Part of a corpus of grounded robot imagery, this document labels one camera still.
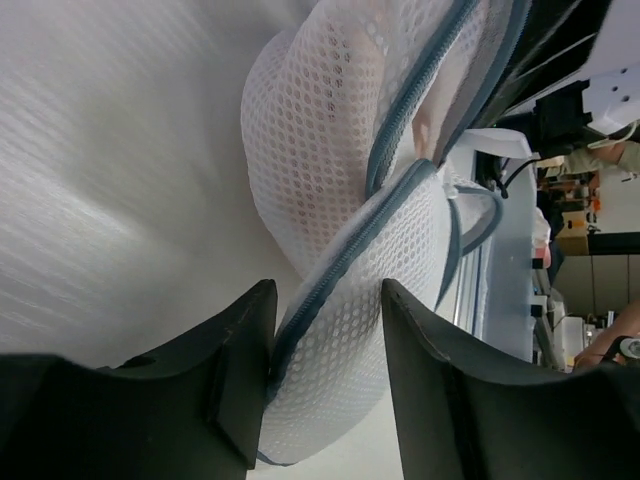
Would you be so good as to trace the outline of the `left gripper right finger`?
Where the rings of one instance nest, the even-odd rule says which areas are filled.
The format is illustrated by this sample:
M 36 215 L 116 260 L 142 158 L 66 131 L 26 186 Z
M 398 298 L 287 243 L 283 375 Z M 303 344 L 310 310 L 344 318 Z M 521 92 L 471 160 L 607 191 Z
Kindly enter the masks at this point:
M 639 371 L 562 373 L 512 357 L 424 306 L 381 291 L 407 479 L 635 479 Z

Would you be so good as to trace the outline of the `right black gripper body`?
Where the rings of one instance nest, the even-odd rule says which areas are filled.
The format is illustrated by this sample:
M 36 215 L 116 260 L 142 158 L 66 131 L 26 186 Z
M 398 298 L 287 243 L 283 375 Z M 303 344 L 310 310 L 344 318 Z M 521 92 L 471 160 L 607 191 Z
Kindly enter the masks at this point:
M 591 53 L 609 8 L 607 0 L 534 1 L 494 93 L 497 113 L 578 72 Z

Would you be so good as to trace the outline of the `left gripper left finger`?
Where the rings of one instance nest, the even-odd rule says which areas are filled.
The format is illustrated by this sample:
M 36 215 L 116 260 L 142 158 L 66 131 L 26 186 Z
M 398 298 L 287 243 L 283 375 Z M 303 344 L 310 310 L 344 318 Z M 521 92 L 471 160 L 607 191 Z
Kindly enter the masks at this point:
M 1 358 L 5 479 L 242 479 L 255 467 L 277 307 L 262 280 L 117 368 Z

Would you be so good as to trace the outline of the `pink beige bra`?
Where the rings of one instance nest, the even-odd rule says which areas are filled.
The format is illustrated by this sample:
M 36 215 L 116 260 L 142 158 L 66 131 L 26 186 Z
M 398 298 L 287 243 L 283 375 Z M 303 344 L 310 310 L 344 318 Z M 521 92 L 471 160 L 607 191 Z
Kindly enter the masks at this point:
M 488 28 L 489 24 L 480 18 L 468 20 L 446 52 L 427 65 L 426 85 L 418 89 L 417 99 L 410 103 L 408 111 L 400 115 L 399 129 L 391 132 L 390 169 L 434 154 L 445 117 L 461 97 L 462 83 L 471 63 L 479 58 L 477 50 Z M 416 57 L 412 54 L 391 59 L 378 98 L 375 136 L 389 131 L 383 123 L 393 118 L 392 104 L 400 98 L 401 81 L 408 78 L 409 62 Z

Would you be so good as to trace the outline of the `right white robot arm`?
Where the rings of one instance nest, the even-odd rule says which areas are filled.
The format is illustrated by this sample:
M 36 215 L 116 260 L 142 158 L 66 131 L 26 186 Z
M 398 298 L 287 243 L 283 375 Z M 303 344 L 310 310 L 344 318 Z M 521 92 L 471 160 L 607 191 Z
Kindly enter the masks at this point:
M 532 1 L 513 53 L 475 124 L 523 140 L 476 156 L 475 179 L 507 193 L 537 157 L 638 139 L 639 4 Z

